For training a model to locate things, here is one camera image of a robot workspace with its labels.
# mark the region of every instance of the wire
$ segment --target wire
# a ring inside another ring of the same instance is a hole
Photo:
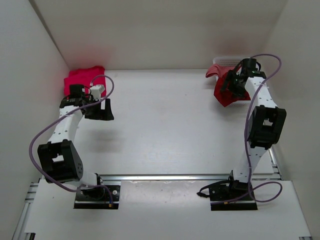
[[[90,95],[90,94],[91,94],[91,92],[92,92],[92,91],[91,91],[91,88],[90,88],[90,87],[88,87],[88,86],[85,86],[85,85],[83,85],[83,86],[84,86],[86,89],[89,89],[89,91],[90,91],[90,92],[89,92],[88,94]]]
[[[255,91],[253,97],[251,98],[251,103],[249,105],[249,109],[248,109],[248,112],[246,114],[246,118],[245,118],[245,126],[244,126],[244,149],[245,149],[245,154],[246,154],[246,158],[247,158],[247,161],[248,161],[248,166],[249,166],[249,178],[248,178],[248,192],[239,196],[239,197],[236,197],[236,198],[233,198],[233,199],[229,199],[229,200],[224,200],[224,201],[216,201],[216,202],[213,202],[211,204],[215,205],[215,204],[225,204],[225,203],[231,203],[231,202],[235,202],[235,201],[238,201],[240,199],[242,199],[243,197],[249,195],[250,198],[258,203],[268,203],[268,202],[271,202],[273,201],[274,199],[276,199],[277,197],[279,197],[279,195],[281,194],[282,190],[283,190],[283,186],[280,182],[277,182],[277,181],[268,181],[268,182],[264,182],[254,188],[251,187],[251,177],[252,177],[252,164],[251,164],[251,160],[250,160],[250,156],[249,156],[249,150],[248,150],[248,145],[247,145],[247,139],[248,139],[248,127],[249,127],[249,118],[250,118],[250,112],[251,112],[251,109],[254,105],[254,102],[255,102],[255,99],[258,95],[258,92],[260,91],[260,89],[263,87],[263,85],[269,80],[271,79],[274,75],[276,75],[281,66],[282,66],[282,61],[280,59],[280,57],[276,56],[276,55],[273,55],[273,54],[269,54],[269,53],[262,53],[262,54],[257,54],[257,55],[254,55],[252,56],[251,58],[255,58],[255,57],[260,57],[260,56],[270,56],[270,57],[274,57],[276,58],[278,61],[279,61],[279,66],[277,67],[277,69],[271,74],[269,75],[265,80],[263,80],[260,84],[260,86],[257,88],[257,90]],[[265,186],[265,185],[269,185],[269,184],[277,184],[280,186],[280,190],[279,192],[272,198],[270,199],[267,199],[267,200],[257,200],[253,195],[252,195],[252,192],[258,188],[261,188],[262,186]]]
[[[99,101],[97,102],[94,102],[94,103],[90,103],[90,104],[87,104],[87,105],[83,105],[83,106],[80,106],[68,113],[66,113],[65,115],[63,115],[62,117],[58,118],[57,120],[55,120],[53,123],[49,124],[48,126],[46,126],[43,130],[41,130],[37,135],[35,135],[35,137],[31,140],[30,142],[30,145],[29,145],[29,157],[31,159],[31,162],[32,164],[35,166],[35,168],[42,174],[45,176],[46,179],[48,179],[50,182],[58,185],[60,188],[68,191],[68,192],[71,192],[71,193],[76,193],[76,192],[79,192],[80,191],[80,187],[78,187],[77,189],[72,189],[72,188],[68,188],[66,187],[65,185],[63,185],[62,183],[54,180],[51,176],[49,176],[36,162],[35,158],[34,158],[34,155],[33,155],[33,146],[36,142],[36,140],[43,134],[45,133],[47,130],[49,130],[50,128],[52,128],[54,125],[58,124],[59,122],[61,122],[63,119],[65,119],[66,117],[70,116],[71,114],[73,114],[74,112],[78,111],[78,110],[81,110],[81,109],[85,109],[85,108],[88,108],[88,107],[92,107],[92,106],[95,106],[95,105],[98,105],[100,103],[102,103],[104,100],[106,100],[114,91],[115,89],[115,83],[114,81],[111,79],[111,77],[107,76],[107,75],[97,75],[94,77],[94,80],[97,79],[97,78],[100,78],[100,77],[105,77],[107,79],[109,79],[111,81],[111,84],[112,84],[112,88],[110,90],[110,92],[105,95],[103,98],[101,98]],[[104,188],[108,193],[109,193],[109,198],[110,198],[110,204],[112,204],[112,194],[109,190],[109,188],[105,185],[89,185],[88,186],[89,188]]]

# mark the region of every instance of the red towel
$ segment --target red towel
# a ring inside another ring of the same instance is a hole
[[[64,95],[69,95],[69,85],[71,84],[83,84],[90,88],[90,82],[97,75],[105,74],[105,68],[103,66],[94,66],[87,69],[77,69],[69,72],[69,76],[64,79]],[[107,87],[104,77],[98,77],[94,80],[94,85],[104,85],[105,91],[101,94],[101,97],[106,95]]]
[[[250,96],[248,92],[245,92],[244,97],[235,96],[232,92],[228,89],[225,91],[220,91],[222,88],[224,81],[226,79],[227,73],[229,70],[233,70],[234,67],[232,66],[220,66],[218,64],[213,64],[205,74],[206,78],[212,77],[213,75],[218,76],[218,81],[216,81],[216,85],[214,87],[214,96],[215,98],[221,103],[222,106],[226,107],[236,101],[239,100],[250,100]]]

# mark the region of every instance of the white wall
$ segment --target white wall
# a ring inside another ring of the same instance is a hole
[[[264,51],[283,60],[282,70],[270,80],[273,98],[287,111],[276,153],[315,239],[320,239],[319,9],[318,0],[289,0]],[[268,72],[275,67],[269,64]]]
[[[29,142],[58,117],[69,70],[26,0],[0,1],[0,62],[0,238],[9,240],[39,177]]]
[[[69,67],[204,69],[259,53],[287,0],[35,0]]]

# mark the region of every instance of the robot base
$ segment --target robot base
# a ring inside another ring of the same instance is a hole
[[[215,202],[220,202],[224,200],[234,199],[245,194],[246,191],[230,189],[229,186],[222,185],[212,185],[209,187],[210,205],[211,211],[248,211],[248,210],[258,210],[257,203],[251,199],[249,195],[243,197],[236,202],[230,202],[228,204],[215,204]]]
[[[104,188],[96,187],[82,190],[75,195],[75,209],[118,209],[120,199],[120,185],[106,185],[111,194],[113,204],[109,204],[109,194]]]

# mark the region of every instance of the metal bracket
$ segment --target metal bracket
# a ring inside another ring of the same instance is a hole
[[[74,200],[74,209],[118,209],[119,208],[119,200],[120,200],[120,185],[106,185],[112,194],[113,204],[109,204],[109,194],[107,191],[89,192],[86,194],[85,191],[97,190],[97,188],[83,190],[81,192],[77,192]]]

